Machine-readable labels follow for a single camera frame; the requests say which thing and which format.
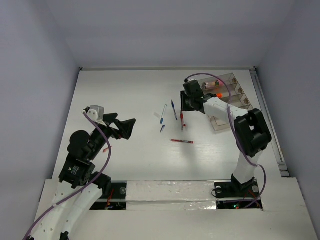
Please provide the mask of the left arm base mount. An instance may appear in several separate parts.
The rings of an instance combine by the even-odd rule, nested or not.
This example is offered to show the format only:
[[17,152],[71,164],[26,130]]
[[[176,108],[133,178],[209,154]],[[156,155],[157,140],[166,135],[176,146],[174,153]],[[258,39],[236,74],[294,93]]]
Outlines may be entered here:
[[112,181],[107,195],[100,197],[90,208],[92,211],[122,211],[127,209],[127,182]]

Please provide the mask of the dark blue ballpoint pen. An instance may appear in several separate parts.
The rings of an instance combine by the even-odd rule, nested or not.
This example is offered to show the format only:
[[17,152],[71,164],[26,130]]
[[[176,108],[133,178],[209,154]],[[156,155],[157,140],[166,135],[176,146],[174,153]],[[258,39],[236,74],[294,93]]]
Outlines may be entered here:
[[175,117],[175,120],[177,121],[178,120],[178,116],[177,116],[177,112],[176,112],[176,108],[175,108],[175,104],[173,102],[173,100],[171,99],[171,106],[172,106],[172,109],[173,109],[173,113],[174,113],[174,117]]

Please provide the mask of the white pen blue cap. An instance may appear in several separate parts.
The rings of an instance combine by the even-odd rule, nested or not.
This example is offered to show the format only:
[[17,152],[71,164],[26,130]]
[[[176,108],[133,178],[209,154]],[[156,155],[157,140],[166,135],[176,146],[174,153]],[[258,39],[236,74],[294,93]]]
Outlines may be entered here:
[[164,117],[165,117],[165,114],[166,114],[166,109],[167,109],[167,104],[164,105],[163,107],[163,111],[162,111],[162,114],[161,114],[161,117],[160,117],[160,124],[162,125],[163,122],[164,122]]

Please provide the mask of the orange black highlighter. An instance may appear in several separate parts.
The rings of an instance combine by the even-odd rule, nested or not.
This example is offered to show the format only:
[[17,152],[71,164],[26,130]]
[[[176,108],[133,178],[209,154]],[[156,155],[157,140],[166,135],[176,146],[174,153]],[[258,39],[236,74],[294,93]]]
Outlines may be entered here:
[[222,93],[216,93],[216,94],[208,93],[208,94],[204,95],[205,99],[211,99],[211,98],[219,98],[219,99],[221,99],[222,97],[223,97]]

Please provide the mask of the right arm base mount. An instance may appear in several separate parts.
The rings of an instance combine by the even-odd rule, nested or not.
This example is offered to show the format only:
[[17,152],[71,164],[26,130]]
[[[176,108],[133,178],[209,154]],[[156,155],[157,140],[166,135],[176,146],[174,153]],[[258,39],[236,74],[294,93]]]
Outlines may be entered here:
[[214,183],[211,195],[216,199],[218,210],[263,209],[257,181],[242,190],[237,190],[231,181]]

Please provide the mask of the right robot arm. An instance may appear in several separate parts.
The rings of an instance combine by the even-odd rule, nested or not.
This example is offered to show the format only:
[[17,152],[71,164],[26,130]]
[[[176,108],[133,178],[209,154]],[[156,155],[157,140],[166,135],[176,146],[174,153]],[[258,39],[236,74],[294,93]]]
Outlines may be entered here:
[[186,79],[183,88],[180,92],[182,111],[197,111],[229,124],[240,154],[230,182],[215,187],[216,196],[242,197],[254,185],[255,169],[262,167],[258,163],[260,156],[272,141],[263,113],[257,108],[236,107],[212,93],[204,94],[197,80]]

